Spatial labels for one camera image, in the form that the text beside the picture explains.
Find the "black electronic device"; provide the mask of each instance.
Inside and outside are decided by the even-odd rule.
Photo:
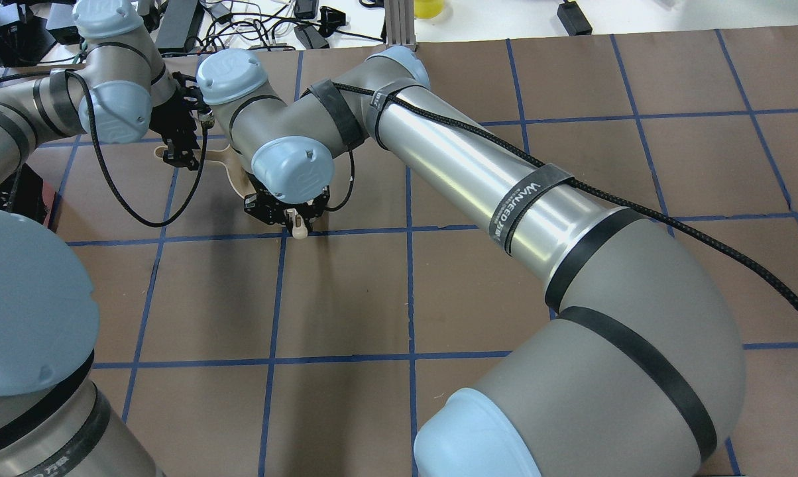
[[[205,9],[199,0],[177,0],[166,4],[154,45],[159,52],[190,52],[196,45]]]
[[[318,6],[318,0],[296,0],[296,5],[293,6],[293,16],[297,19],[317,18]]]
[[[307,49],[329,48],[329,43],[313,25],[296,25],[293,27],[293,31],[296,33],[296,38]]]
[[[81,40],[78,34],[78,27],[72,18],[72,5],[65,3],[54,3],[48,12],[48,21],[45,29],[61,45],[77,45]]]
[[[569,36],[590,35],[593,32],[593,27],[582,13],[581,7],[572,0],[565,0],[559,5],[557,16]]]
[[[0,66],[34,66],[54,45],[46,20],[25,5],[0,7]]]
[[[345,27],[345,13],[331,7],[319,8],[319,33],[324,38],[331,36],[339,27]]]

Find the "black velcro strap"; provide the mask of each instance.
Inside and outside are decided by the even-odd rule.
[[[78,432],[75,432],[75,435],[63,447],[60,447],[60,450],[52,454],[50,458],[45,459],[38,466],[19,474],[17,477],[39,477],[40,475],[64,477],[68,475],[98,446],[110,423],[111,404],[107,401],[105,395],[96,388],[93,410],[90,411],[84,424],[81,425],[81,429],[78,429]]]
[[[529,211],[529,207],[553,187],[572,176],[559,166],[545,164],[517,182],[505,194],[499,206],[496,206],[493,217],[490,218],[490,226],[487,227],[490,238],[499,244],[505,253],[511,254],[511,240],[514,238],[517,224]]]
[[[30,128],[30,132],[33,133],[33,142],[35,144],[39,144],[39,134],[36,133],[36,127],[33,124],[33,122],[30,120],[30,118],[27,117],[27,114],[25,114],[22,111],[19,111],[19,109],[17,107],[8,105],[8,103],[2,102],[2,101],[0,101],[0,106],[2,106],[2,108],[9,109],[10,111],[13,111],[15,114],[18,115],[18,117],[23,118],[23,121],[25,121],[25,124],[27,124],[28,127]]]
[[[581,271],[582,266],[590,260],[593,254],[597,253],[600,247],[605,245],[611,237],[623,230],[633,221],[644,218],[643,215],[632,209],[620,209],[614,214],[605,217],[600,223],[595,225],[586,233],[579,242],[562,260],[561,265],[555,270],[553,278],[549,281],[545,302],[553,310],[561,309],[561,301],[569,284],[573,283],[575,276]]]
[[[151,79],[151,84],[152,85],[156,84],[158,81],[163,79],[164,75],[166,75],[166,64],[164,64],[163,67],[160,68],[160,73],[157,73],[157,75]]]
[[[384,150],[387,150],[387,146],[381,142],[381,137],[378,136],[378,124],[381,122],[381,114],[384,112],[384,108],[387,107],[388,99],[393,97],[396,94],[399,94],[399,91],[403,89],[407,89],[409,87],[414,87],[418,85],[418,87],[424,87],[423,85],[417,83],[412,78],[399,78],[396,81],[390,82],[380,90],[375,91],[372,95],[372,99],[369,102],[369,109],[367,109],[367,117],[365,118],[365,122],[367,125],[367,131],[370,132],[372,138],[375,139],[375,142],[381,146]]]
[[[39,117],[42,119],[42,122],[48,126],[48,129],[50,129],[52,133],[61,137],[68,136],[68,134],[62,132],[60,128],[57,127],[57,124],[54,124],[54,121],[51,121],[51,118],[48,117],[48,113],[45,111],[45,106],[42,105],[42,96],[40,94],[41,85],[42,78],[39,78],[33,82],[33,105],[36,107],[36,112],[39,113]]]
[[[361,130],[361,125],[351,112],[349,104],[345,102],[343,94],[335,87],[331,79],[316,82],[309,89],[311,94],[317,97],[323,105],[323,108],[329,112],[331,120],[335,121],[337,132],[341,133],[345,147],[354,149],[363,144],[366,138]]]
[[[8,425],[0,429],[0,450],[11,446],[15,441],[19,441],[28,433],[42,425],[52,414],[56,413],[62,405],[81,387],[89,374],[89,369],[93,366],[93,354],[91,353],[81,368],[72,372],[65,380],[60,381],[54,386],[47,395],[34,404],[21,416],[12,420]]]
[[[30,144],[29,140],[27,140],[27,134],[23,131],[23,128],[19,127],[18,124],[11,120],[11,118],[6,117],[5,115],[0,113],[0,127],[5,130],[6,133],[11,135],[15,144],[17,144],[17,148],[19,148],[19,165],[23,165],[23,162],[27,159],[27,156],[30,155]]]
[[[66,70],[51,72],[48,76],[48,94],[51,94],[51,106],[57,112],[57,117],[64,124],[72,125],[79,121],[78,110],[69,96],[69,81],[66,78]]]
[[[717,432],[709,411],[683,375],[655,346],[634,330],[599,311],[571,306],[559,315],[560,320],[580,324],[623,351],[661,388],[687,423],[699,447],[701,462],[717,448]]]

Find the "black cable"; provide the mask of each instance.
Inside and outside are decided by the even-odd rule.
[[[63,58],[63,60],[49,60],[49,61],[40,61],[39,63],[38,62],[32,62],[32,63],[36,63],[36,64],[63,63],[65,61],[75,60],[75,58],[77,58],[77,57],[78,57],[78,55],[76,54],[75,56],[70,56],[69,58]]]
[[[13,213],[13,206],[17,202],[17,193],[19,192],[19,182],[23,178],[24,162],[17,167],[17,173],[13,178],[13,187],[11,187],[11,194],[7,197],[7,211]]]
[[[87,112],[89,113],[89,135],[93,138],[93,150],[95,151],[95,157],[99,160],[99,167],[101,168],[102,175],[105,176],[105,182],[107,182],[107,187],[111,188],[111,192],[117,201],[123,206],[123,209],[131,215],[131,217],[135,218],[139,223],[147,227],[154,227],[154,229],[159,229],[159,227],[165,227],[169,224],[173,223],[178,217],[181,217],[181,214],[184,213],[185,209],[187,209],[187,205],[190,204],[190,200],[193,199],[193,195],[196,193],[196,188],[199,187],[199,181],[201,180],[201,173],[205,168],[205,157],[207,155],[207,134],[208,129],[204,125],[201,128],[201,157],[199,158],[199,170],[196,172],[196,180],[193,182],[193,187],[190,188],[190,193],[187,194],[187,198],[184,199],[184,203],[181,204],[181,208],[172,214],[165,221],[161,221],[160,223],[154,223],[154,221],[149,221],[141,217],[131,206],[125,201],[117,186],[113,183],[113,178],[111,178],[111,173],[107,169],[107,165],[105,164],[105,157],[101,151],[101,144],[99,143],[99,133],[96,130],[95,126],[95,113],[93,110],[93,95],[90,93],[89,86],[87,85],[87,81],[83,78],[83,76],[78,75],[78,73],[72,72],[71,70],[66,70],[66,75],[71,76],[71,78],[75,78],[78,83],[81,85],[81,90],[84,91],[84,97],[87,100]]]
[[[16,73],[15,75],[3,76],[0,78],[0,83],[5,81],[21,80],[24,78],[34,78],[35,76],[48,76],[51,72],[30,72],[30,73]]]
[[[335,83],[335,87],[341,91],[350,91],[351,93],[358,93],[358,94],[365,94],[372,96],[375,94],[375,91],[369,90],[366,88],[361,87],[354,87],[354,85],[345,85],[340,83]],[[459,129],[463,129],[469,133],[473,133],[477,136],[481,136],[481,138],[487,139],[488,141],[493,142],[497,146],[504,148],[505,150],[509,151],[510,153],[516,155],[520,159],[525,160],[529,164],[532,164],[536,167],[541,167],[544,163],[541,160],[536,159],[531,154],[527,154],[523,151],[523,149],[517,148],[514,145],[509,144],[507,141],[502,140],[501,138],[497,138],[493,134],[481,129],[480,127],[473,126],[472,124],[465,123],[463,121],[458,121],[454,118],[444,117],[444,115],[438,115],[431,111],[426,111],[426,109],[422,109],[420,107],[411,105],[408,101],[404,99],[400,99],[396,96],[396,93],[390,94],[387,97],[388,103],[396,103],[397,105],[401,106],[402,108],[407,109],[408,111],[413,112],[414,114],[421,115],[421,117],[427,118],[431,121],[435,121],[439,124],[450,126],[450,127],[457,127]],[[659,211],[654,211],[649,207],[644,205],[640,205],[640,203],[634,203],[630,200],[622,199],[617,197],[614,194],[607,193],[603,190],[599,190],[596,187],[591,185],[585,184],[578,179],[571,178],[565,182],[571,187],[577,188],[585,193],[589,193],[590,195],[597,197],[602,200],[606,200],[607,202],[614,203],[615,205],[620,205],[623,207],[628,207],[633,209],[633,211],[638,212],[641,215],[645,215],[645,217],[649,217],[655,219],[656,221],[660,221],[660,223],[669,225],[673,227],[673,229],[677,229],[679,232],[685,233],[685,235],[689,235],[696,239],[699,242],[702,242],[705,245],[713,248],[714,250],[719,251],[721,254],[725,254],[730,259],[735,260],[735,262],[741,263],[741,265],[746,266],[748,269],[755,272],[759,277],[764,279],[766,283],[769,284],[773,288],[773,290],[777,291],[779,295],[783,296],[787,302],[793,306],[794,310],[798,312],[798,296],[796,293],[793,292],[781,279],[779,279],[776,275],[772,274],[770,270],[765,268],[759,262],[751,259],[750,257],[746,256],[746,254],[742,254],[740,251],[735,250],[735,248],[730,247],[723,242],[720,242],[718,239],[713,238],[712,236],[706,235],[706,233],[701,232],[700,230],[694,229],[693,227],[683,223],[682,221],[678,221],[673,217],[667,217],[667,215],[662,214]]]
[[[325,206],[326,211],[329,212],[336,212],[343,208],[349,202],[351,198],[351,191],[355,187],[355,155],[349,149],[349,190],[347,190],[347,196],[343,199],[341,203],[338,204],[336,207],[329,207]]]

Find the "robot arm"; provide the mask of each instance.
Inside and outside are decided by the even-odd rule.
[[[105,142],[142,138],[153,115],[166,115],[165,138],[189,134],[198,148],[189,112],[180,108],[172,78],[143,20],[129,2],[80,2],[74,10],[78,30],[89,43],[87,66],[78,72],[93,93],[96,123]],[[65,70],[47,78],[0,88],[0,184],[44,142],[89,132],[81,85]]]

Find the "black power adapter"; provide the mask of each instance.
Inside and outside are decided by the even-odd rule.
[[[314,19],[317,18],[318,0],[296,0],[293,5],[293,16],[297,19]]]
[[[581,12],[579,4],[572,0],[561,3],[557,15],[569,36],[590,35],[593,32],[593,27]]]

